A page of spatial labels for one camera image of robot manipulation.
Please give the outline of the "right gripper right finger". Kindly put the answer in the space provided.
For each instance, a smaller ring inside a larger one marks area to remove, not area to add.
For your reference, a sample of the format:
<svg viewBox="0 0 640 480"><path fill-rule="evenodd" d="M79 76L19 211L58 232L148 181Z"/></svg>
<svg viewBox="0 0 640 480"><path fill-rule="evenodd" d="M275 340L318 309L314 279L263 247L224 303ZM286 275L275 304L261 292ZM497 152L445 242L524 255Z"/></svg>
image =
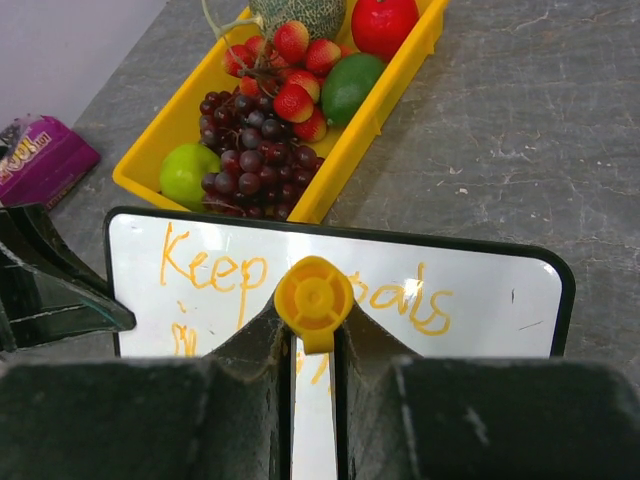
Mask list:
<svg viewBox="0 0 640 480"><path fill-rule="evenodd" d="M639 398L602 364L423 358L354 307L335 399L342 479L639 475Z"/></svg>

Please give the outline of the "yellow marker cap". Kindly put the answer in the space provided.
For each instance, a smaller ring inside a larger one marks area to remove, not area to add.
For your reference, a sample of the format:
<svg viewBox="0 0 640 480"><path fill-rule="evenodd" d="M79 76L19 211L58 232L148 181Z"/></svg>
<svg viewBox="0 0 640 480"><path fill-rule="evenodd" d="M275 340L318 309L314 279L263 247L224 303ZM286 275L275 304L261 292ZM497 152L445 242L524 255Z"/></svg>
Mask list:
<svg viewBox="0 0 640 480"><path fill-rule="evenodd" d="M318 256L295 263L279 281L273 300L281 320L302 341L306 355L334 351L334 333L355 303L348 278Z"/></svg>

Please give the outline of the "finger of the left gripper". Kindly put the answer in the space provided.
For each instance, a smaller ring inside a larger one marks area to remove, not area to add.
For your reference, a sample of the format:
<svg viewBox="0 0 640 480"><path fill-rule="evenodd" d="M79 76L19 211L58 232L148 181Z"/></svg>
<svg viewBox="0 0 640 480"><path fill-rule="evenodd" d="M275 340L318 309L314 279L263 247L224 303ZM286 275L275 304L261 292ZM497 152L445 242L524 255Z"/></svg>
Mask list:
<svg viewBox="0 0 640 480"><path fill-rule="evenodd" d="M43 205L1 209L3 350L135 326L135 315L66 245Z"/></svg>

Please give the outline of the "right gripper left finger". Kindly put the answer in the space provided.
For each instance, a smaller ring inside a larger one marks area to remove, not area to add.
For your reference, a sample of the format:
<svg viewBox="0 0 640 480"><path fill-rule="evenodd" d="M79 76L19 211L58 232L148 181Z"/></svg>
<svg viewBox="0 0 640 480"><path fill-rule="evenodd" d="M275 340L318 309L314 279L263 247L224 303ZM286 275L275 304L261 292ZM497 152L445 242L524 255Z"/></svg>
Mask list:
<svg viewBox="0 0 640 480"><path fill-rule="evenodd" d="M1 368L5 479L287 479L290 333L273 303L194 359Z"/></svg>

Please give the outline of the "small whiteboard black frame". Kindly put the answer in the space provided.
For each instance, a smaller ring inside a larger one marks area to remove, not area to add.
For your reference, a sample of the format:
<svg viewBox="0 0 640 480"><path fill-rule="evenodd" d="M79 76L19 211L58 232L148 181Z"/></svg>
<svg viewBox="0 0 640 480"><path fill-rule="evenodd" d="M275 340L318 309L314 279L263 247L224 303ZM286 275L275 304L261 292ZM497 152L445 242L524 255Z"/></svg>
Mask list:
<svg viewBox="0 0 640 480"><path fill-rule="evenodd" d="M115 297L136 326L121 356L205 356L252 320L307 256L350 281L354 307L426 358L549 358L564 352L575 280L531 246L118 208L105 222ZM291 475L342 479L334 351L306 355L289 329Z"/></svg>

